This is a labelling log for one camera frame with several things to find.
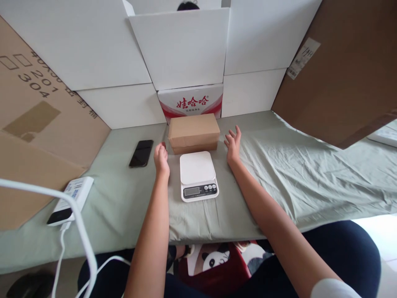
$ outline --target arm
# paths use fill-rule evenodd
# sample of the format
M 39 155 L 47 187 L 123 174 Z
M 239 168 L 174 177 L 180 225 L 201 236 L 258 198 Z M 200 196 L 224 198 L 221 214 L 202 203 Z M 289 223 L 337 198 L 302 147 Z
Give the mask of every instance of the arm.
M 167 158 L 162 142 L 154 152 L 156 181 L 132 258 L 125 298 L 164 296 L 169 236 Z
M 323 261 L 266 190 L 254 179 L 239 157 L 241 132 L 229 130 L 225 144 L 227 162 L 259 228 L 267 237 L 300 298 L 308 298 L 322 279 L 339 276 Z

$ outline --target white card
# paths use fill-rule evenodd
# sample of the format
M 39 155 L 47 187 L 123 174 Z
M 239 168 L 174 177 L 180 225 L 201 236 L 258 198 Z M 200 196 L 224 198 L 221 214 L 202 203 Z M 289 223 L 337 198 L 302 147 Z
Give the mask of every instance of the white card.
M 301 47 L 294 60 L 292 61 L 290 67 L 287 69 L 287 75 L 291 79 L 295 79 L 306 63 L 310 60 L 313 54 L 317 51 L 321 43 L 307 38 L 305 44 Z

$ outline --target cardboard box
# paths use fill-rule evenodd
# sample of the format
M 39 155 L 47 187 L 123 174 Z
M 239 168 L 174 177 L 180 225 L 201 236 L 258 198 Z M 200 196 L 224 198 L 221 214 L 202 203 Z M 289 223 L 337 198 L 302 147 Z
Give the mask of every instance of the cardboard box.
M 167 123 L 171 118 L 214 114 L 220 118 L 223 84 L 160 90 L 157 93 Z
M 110 128 L 1 17 L 0 36 L 0 177 L 63 190 Z M 0 187 L 0 230 L 20 227 L 51 200 Z
M 345 149 L 397 117 L 395 0 L 323 0 L 272 110 Z
M 174 154 L 216 150 L 220 130 L 214 114 L 172 118 L 168 139 Z

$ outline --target computer mouse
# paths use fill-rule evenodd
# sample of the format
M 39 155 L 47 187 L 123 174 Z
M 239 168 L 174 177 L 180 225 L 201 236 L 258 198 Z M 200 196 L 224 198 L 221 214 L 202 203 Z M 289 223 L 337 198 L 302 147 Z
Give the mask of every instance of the computer mouse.
M 54 274 L 37 272 L 19 278 L 7 292 L 7 298 L 47 298 L 52 291 Z

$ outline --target hand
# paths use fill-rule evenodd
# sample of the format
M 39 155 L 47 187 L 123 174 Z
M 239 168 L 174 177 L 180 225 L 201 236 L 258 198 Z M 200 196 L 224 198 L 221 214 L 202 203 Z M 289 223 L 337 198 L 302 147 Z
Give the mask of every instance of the hand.
M 241 139 L 241 131 L 240 128 L 236 125 L 236 133 L 232 130 L 229 130 L 229 135 L 225 135 L 226 140 L 225 144 L 227 147 L 227 163 L 236 162 L 240 160 L 240 139 Z
M 156 165 L 156 175 L 168 178 L 170 176 L 170 167 L 167 162 L 168 152 L 165 148 L 165 142 L 161 142 L 154 149 L 154 164 Z

